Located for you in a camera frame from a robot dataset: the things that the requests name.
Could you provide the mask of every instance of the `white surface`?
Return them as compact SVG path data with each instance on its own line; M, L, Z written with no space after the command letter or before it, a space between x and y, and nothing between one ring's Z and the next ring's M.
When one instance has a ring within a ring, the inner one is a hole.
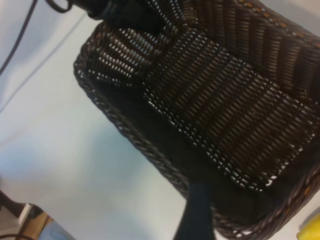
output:
M318 0L264 2L320 35ZM0 64L30 3L0 1ZM77 240L171 240L185 201L74 78L73 62L97 25L83 16L76 8L61 15L40 0L0 78L0 188L43 208ZM272 240L295 239L319 202L320 192Z

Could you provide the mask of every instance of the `wicker basket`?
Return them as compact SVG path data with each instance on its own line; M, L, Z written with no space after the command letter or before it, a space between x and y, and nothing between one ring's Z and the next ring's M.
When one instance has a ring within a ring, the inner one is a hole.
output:
M89 98L214 227L266 240L320 188L320 41L257 0L149 0L159 35L100 23L74 64Z

